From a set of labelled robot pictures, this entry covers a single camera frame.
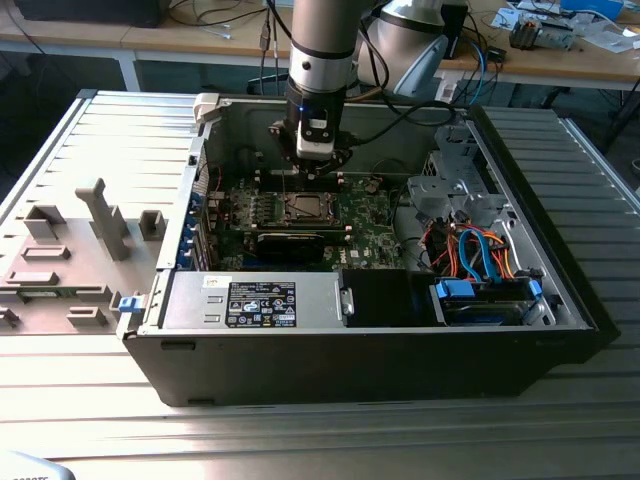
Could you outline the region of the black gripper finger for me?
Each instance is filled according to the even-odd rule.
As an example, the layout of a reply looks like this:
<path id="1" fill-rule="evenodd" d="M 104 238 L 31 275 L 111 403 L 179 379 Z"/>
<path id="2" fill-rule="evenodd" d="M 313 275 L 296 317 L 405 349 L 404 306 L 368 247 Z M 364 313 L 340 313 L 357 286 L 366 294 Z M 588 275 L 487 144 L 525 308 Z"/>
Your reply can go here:
<path id="1" fill-rule="evenodd" d="M 313 174 L 324 176 L 340 168 L 353 156 L 353 149 L 357 146 L 357 138 L 350 132 L 339 132 L 329 153 L 323 154 L 314 161 Z"/>
<path id="2" fill-rule="evenodd" d="M 268 127 L 271 138 L 276 143 L 281 157 L 295 167 L 297 172 L 306 179 L 314 178 L 314 170 L 310 160 L 303 159 L 296 148 L 294 135 L 287 129 L 283 121 L 276 121 Z"/>

